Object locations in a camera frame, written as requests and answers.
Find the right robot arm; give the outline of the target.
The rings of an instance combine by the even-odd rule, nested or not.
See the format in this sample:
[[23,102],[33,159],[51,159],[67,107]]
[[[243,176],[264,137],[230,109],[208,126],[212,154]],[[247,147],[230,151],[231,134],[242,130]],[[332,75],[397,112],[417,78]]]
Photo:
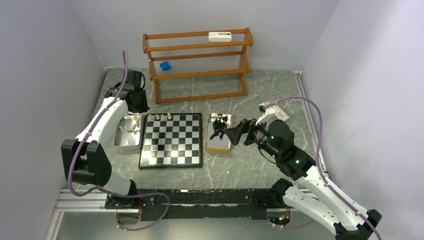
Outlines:
[[382,215],[342,193],[320,171],[316,161],[294,144],[295,134],[284,121],[277,119],[267,126],[243,119],[237,126],[225,128],[224,133],[233,145],[246,134],[244,145],[256,144],[289,177],[279,179],[270,189],[269,199],[275,207],[287,205],[303,212],[337,240],[367,240],[377,232]]

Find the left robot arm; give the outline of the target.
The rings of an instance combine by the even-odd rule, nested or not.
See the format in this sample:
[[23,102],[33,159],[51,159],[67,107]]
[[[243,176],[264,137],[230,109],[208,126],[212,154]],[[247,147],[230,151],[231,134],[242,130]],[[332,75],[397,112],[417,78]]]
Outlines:
[[100,109],[88,126],[75,138],[61,144],[61,155],[68,188],[73,183],[118,196],[126,208],[139,200],[133,180],[114,172],[104,145],[114,135],[121,150],[141,147],[142,116],[150,108],[146,96],[146,79],[142,72],[125,70],[123,81],[105,94]]

